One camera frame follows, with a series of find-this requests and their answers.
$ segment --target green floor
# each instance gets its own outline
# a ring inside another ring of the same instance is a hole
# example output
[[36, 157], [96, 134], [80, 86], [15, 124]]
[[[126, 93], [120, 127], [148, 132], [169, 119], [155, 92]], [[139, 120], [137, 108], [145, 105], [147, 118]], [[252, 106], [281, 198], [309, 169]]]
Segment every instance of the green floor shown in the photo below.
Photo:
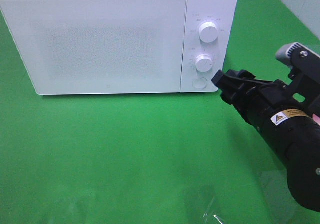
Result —
[[[238, 0], [234, 20], [224, 70], [288, 81], [276, 50], [320, 44], [279, 0]], [[218, 92], [39, 96], [2, 16], [0, 66], [1, 224], [196, 224], [213, 198], [228, 224], [320, 223]]]

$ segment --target dial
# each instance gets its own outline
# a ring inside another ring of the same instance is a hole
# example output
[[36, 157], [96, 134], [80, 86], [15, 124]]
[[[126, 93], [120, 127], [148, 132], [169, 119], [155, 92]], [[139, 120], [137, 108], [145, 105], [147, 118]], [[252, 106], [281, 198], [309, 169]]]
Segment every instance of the dial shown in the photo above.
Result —
[[209, 71], [212, 68], [213, 64], [214, 62], [210, 55], [199, 55], [198, 57], [196, 57], [195, 67], [200, 72]]
[[211, 43], [218, 38], [218, 27], [212, 21], [204, 22], [199, 27], [199, 36], [203, 42]]

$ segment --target sticker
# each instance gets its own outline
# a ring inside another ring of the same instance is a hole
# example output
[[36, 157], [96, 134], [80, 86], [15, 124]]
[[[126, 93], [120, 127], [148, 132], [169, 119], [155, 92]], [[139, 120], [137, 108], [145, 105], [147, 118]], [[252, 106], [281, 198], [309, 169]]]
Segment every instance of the sticker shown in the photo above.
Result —
[[287, 110], [282, 110], [279, 113], [275, 114], [273, 117], [271, 117], [271, 121], [275, 125], [280, 125], [285, 120], [288, 120], [289, 118], [295, 117], [295, 116], [307, 116], [307, 117], [309, 117], [302, 110], [287, 109]]

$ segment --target microwave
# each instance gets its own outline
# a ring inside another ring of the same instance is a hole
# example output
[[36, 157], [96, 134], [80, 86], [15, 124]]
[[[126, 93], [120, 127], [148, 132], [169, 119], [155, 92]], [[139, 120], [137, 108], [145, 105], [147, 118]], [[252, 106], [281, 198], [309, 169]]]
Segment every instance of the microwave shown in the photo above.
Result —
[[40, 95], [211, 92], [237, 0], [0, 0]]

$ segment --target yellow warning label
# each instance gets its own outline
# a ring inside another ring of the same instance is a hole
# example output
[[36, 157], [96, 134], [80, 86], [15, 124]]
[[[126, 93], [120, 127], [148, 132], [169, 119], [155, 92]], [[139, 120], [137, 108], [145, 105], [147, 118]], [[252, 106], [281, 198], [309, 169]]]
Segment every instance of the yellow warning label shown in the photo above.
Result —
[[308, 116], [308, 115], [305, 114], [302, 110], [287, 109], [287, 110], [282, 110], [282, 111], [278, 112], [277, 114], [275, 114], [273, 117], [271, 117], [271, 121], [275, 125], [279, 125], [282, 122], [284, 122], [285, 120], [288, 120], [289, 118], [295, 117], [295, 116]]

